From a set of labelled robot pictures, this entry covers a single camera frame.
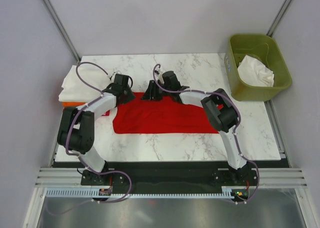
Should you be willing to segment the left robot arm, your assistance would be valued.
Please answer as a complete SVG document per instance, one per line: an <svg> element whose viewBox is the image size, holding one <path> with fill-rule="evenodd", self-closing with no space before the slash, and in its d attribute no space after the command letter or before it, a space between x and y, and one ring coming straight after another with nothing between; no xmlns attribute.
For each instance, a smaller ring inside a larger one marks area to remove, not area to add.
<svg viewBox="0 0 320 228"><path fill-rule="evenodd" d="M92 179L99 185L106 184L110 173L107 162L94 147L95 121L107 111L133 101L136 97L131 90L133 79L116 74L114 81L94 100L63 110L57 134L57 143L65 148L69 156L76 156L92 173Z"/></svg>

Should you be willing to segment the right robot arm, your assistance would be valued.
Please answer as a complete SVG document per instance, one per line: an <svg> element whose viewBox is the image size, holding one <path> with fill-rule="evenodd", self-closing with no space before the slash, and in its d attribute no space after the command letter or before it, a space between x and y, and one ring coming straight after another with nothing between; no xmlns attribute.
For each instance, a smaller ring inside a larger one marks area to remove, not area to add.
<svg viewBox="0 0 320 228"><path fill-rule="evenodd" d="M218 131L227 154L227 162L231 171L229 179L235 185L247 179L243 169L248 159L241 152L236 129L240 125L241 115L224 89L213 92L191 89L181 85L173 71L160 72L157 68L152 72L153 79L142 96L145 101L160 101L169 96L174 102L202 108L210 125Z"/></svg>

